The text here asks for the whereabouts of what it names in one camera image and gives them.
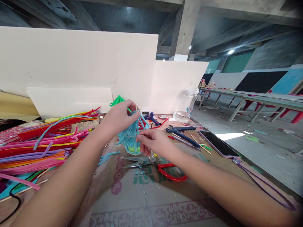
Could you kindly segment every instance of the ceiling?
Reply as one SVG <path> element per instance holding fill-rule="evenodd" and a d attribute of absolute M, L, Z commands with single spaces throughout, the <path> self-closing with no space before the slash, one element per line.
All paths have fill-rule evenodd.
<path fill-rule="evenodd" d="M 168 18 L 175 22 L 175 15 L 183 2 L 184 0 L 0 0 L 0 26 L 159 34 Z M 290 2 L 263 0 L 260 5 L 262 7 L 258 7 L 257 4 L 251 4 L 250 0 L 224 0 L 218 4 L 204 0 L 205 6 L 200 9 L 192 39 L 192 46 L 196 50 L 195 59 L 221 58 L 228 49 L 234 47 L 237 47 L 235 54 L 251 51 L 277 36 L 293 29 L 298 30 L 289 26 L 303 24 L 298 23 L 303 20 L 293 18 L 292 11 L 296 7 Z M 273 20 L 279 25 L 271 24 Z M 260 24 L 257 30 L 254 30 L 255 24 Z M 245 30 L 246 25 L 247 29 L 252 26 L 251 31 Z M 173 28 L 172 26 L 160 45 L 165 47 L 165 51 L 160 51 L 158 46 L 158 59 L 169 56 Z"/>

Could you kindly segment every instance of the blue pipe cleaner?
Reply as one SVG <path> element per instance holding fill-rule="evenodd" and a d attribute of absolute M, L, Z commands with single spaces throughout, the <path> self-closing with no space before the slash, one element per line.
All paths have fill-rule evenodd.
<path fill-rule="evenodd" d="M 149 128 L 148 122 L 146 122 L 144 117 L 140 114 L 140 117 L 138 120 L 136 120 L 127 129 L 125 129 L 124 131 L 122 131 L 118 134 L 119 143 L 117 143 L 117 145 L 123 144 L 126 148 L 133 148 L 133 147 L 135 148 L 135 153 L 126 149 L 126 151 L 129 154 L 138 155 L 141 153 L 138 151 L 138 148 L 140 147 L 140 141 L 136 142 L 137 135 L 139 135 L 139 133 L 141 131 L 141 130 L 139 130 L 139 122 L 141 123 L 141 125 L 144 129 Z"/>

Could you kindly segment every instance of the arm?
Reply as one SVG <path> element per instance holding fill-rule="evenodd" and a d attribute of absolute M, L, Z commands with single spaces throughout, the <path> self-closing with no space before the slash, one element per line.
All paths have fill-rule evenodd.
<path fill-rule="evenodd" d="M 178 149 L 159 130 L 140 133 L 141 149 L 153 150 L 178 166 L 202 190 L 247 226 L 294 226 L 293 215 L 258 187 Z"/>
<path fill-rule="evenodd" d="M 115 105 L 100 125 L 22 209 L 11 226 L 67 226 L 85 197 L 104 146 L 139 118 L 131 100 Z"/>

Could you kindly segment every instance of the blue glue gun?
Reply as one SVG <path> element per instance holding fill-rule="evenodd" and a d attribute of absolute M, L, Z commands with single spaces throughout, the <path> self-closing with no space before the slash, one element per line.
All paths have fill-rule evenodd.
<path fill-rule="evenodd" d="M 150 112 L 150 114 L 145 115 L 144 119 L 145 120 L 151 120 L 153 123 L 155 123 L 156 126 L 159 125 L 159 122 L 156 119 L 154 119 L 154 113 L 153 112 Z"/>

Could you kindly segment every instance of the red tool handle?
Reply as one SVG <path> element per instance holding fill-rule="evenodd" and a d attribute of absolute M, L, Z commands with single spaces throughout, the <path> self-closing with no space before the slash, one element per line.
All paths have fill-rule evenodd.
<path fill-rule="evenodd" d="M 158 171 L 160 173 L 162 173 L 164 176 L 166 176 L 168 179 L 171 179 L 172 181 L 175 181 L 175 182 L 183 182 L 183 181 L 186 181 L 187 180 L 187 176 L 184 175 L 180 178 L 177 178 L 177 177 L 174 177 L 172 175 L 169 175 L 167 172 L 165 172 L 162 168 L 167 168 L 167 167 L 176 167 L 175 164 L 173 163 L 167 163 L 167 164 L 158 164 Z"/>

